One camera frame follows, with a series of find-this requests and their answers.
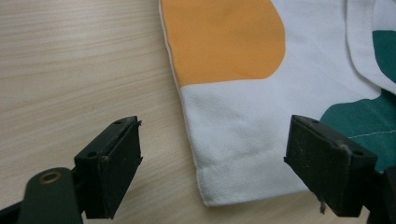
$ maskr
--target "wooden table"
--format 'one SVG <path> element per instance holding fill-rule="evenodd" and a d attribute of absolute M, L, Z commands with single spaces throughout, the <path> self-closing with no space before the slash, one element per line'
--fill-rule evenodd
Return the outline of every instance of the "wooden table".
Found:
<path fill-rule="evenodd" d="M 143 120 L 139 167 L 114 220 L 86 223 L 365 223 L 310 192 L 205 207 L 156 0 L 0 3 L 0 208 L 33 175 L 74 167 L 110 122 Z"/>

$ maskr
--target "fabric edge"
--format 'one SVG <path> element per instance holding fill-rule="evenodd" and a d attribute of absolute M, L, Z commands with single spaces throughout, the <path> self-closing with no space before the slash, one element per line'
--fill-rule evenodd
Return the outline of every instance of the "fabric edge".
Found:
<path fill-rule="evenodd" d="M 204 204 L 212 207 L 248 203 L 307 190 L 285 162 L 264 162 L 276 160 L 278 155 L 261 153 L 197 169 Z"/>
<path fill-rule="evenodd" d="M 166 50 L 168 51 L 168 57 L 169 57 L 169 63 L 171 65 L 172 76 L 173 76 L 175 84 L 177 86 L 178 94 L 180 95 L 180 87 L 179 87 L 178 82 L 177 82 L 177 74 L 176 74 L 176 70 L 175 70 L 175 67 L 174 67 L 174 63 L 173 63 L 172 50 L 171 50 L 171 47 L 169 46 L 168 33 L 167 33 L 167 30 L 166 30 L 165 21 L 164 21 L 164 18 L 163 18 L 163 1 L 162 0 L 158 0 L 158 4 L 159 4 L 161 26 L 163 28 L 163 38 L 164 38 L 164 41 L 165 41 Z"/>
<path fill-rule="evenodd" d="M 380 70 L 373 43 L 374 0 L 348 0 L 346 41 L 356 70 L 376 86 L 396 94 L 396 84 Z"/>

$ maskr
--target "cloth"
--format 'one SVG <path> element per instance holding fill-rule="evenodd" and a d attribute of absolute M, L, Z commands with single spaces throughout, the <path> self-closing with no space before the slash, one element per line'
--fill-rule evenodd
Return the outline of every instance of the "cloth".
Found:
<path fill-rule="evenodd" d="M 283 162 L 290 116 L 337 126 L 334 106 L 396 92 L 375 60 L 375 1 L 160 0 L 160 12 L 208 206 L 306 189 Z"/>

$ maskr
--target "screw hole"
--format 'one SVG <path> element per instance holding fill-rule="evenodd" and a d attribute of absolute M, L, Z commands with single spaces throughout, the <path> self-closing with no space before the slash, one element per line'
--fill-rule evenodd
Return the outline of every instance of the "screw hole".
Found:
<path fill-rule="evenodd" d="M 40 176 L 39 182 L 40 184 L 50 184 L 55 181 L 57 181 L 59 178 L 61 178 L 61 173 L 60 172 L 49 172 L 46 173 L 42 176 Z"/>
<path fill-rule="evenodd" d="M 360 152 L 360 151 L 353 151 L 352 152 L 353 153 L 353 155 L 356 155 L 356 156 L 362 156 L 362 155 L 364 155 L 362 152 Z"/>
<path fill-rule="evenodd" d="M 88 157 L 95 157 L 96 156 L 96 152 L 90 152 L 90 153 L 88 153 L 88 155 L 87 155 Z"/>

